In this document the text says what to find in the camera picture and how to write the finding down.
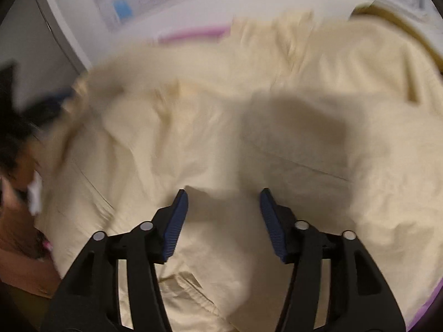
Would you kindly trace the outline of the orange sleeved left forearm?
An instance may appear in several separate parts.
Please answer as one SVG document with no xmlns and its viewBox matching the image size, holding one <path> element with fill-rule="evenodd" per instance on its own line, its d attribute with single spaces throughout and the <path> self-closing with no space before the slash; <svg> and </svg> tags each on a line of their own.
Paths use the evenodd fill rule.
<svg viewBox="0 0 443 332">
<path fill-rule="evenodd" d="M 6 178 L 1 179 L 1 281 L 51 298 L 61 282 L 35 217 Z"/>
</svg>

